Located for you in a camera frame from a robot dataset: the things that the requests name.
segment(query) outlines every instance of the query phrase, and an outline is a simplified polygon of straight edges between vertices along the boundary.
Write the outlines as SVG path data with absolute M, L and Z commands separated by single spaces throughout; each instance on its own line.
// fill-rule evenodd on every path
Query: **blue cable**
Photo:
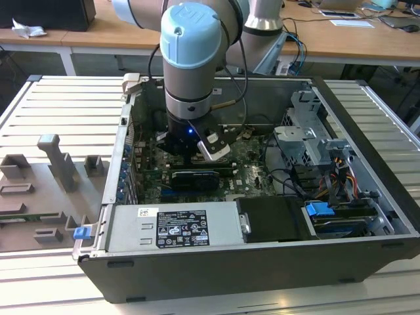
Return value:
M 298 44 L 298 46 L 301 50 L 301 61 L 300 61 L 300 64 L 299 64 L 299 67 L 298 67 L 297 71 L 295 72 L 295 75 L 298 75 L 300 70 L 302 69 L 302 66 L 303 66 L 303 58 L 304 58 L 303 46 L 302 46 L 301 41 L 299 41 L 295 36 L 293 36 L 290 33 L 287 33 L 287 34 L 288 34 L 288 36 L 290 36 L 296 42 L 296 44 Z

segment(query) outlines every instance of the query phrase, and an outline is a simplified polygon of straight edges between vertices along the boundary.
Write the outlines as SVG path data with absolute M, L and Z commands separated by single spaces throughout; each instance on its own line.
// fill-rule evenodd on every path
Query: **light blue robot joint cap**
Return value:
M 221 23 L 207 5 L 181 3 L 168 8 L 162 16 L 160 50 L 176 68 L 203 66 L 215 57 L 221 41 Z

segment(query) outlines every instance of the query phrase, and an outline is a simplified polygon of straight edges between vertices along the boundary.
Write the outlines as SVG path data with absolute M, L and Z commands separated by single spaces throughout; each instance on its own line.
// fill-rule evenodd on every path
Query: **white paper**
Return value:
M 331 20 L 331 23 L 335 26 L 350 26 L 353 28 L 375 28 L 375 26 L 366 21 Z
M 14 19 L 13 25 L 12 31 L 20 37 L 25 37 L 26 39 L 29 37 L 44 36 L 47 34 L 41 26 L 26 26 L 16 22 Z

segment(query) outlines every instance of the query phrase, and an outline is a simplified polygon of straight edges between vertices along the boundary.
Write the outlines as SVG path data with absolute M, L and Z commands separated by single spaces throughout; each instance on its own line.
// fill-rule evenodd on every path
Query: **power supply label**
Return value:
M 156 234 L 159 248 L 210 245 L 205 210 L 159 212 Z

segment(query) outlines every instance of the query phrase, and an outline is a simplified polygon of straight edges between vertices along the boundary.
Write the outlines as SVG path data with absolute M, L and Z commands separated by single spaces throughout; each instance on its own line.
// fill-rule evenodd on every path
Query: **black box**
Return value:
M 12 19 L 27 26 L 85 32 L 95 18 L 93 0 L 0 0 L 0 28 Z

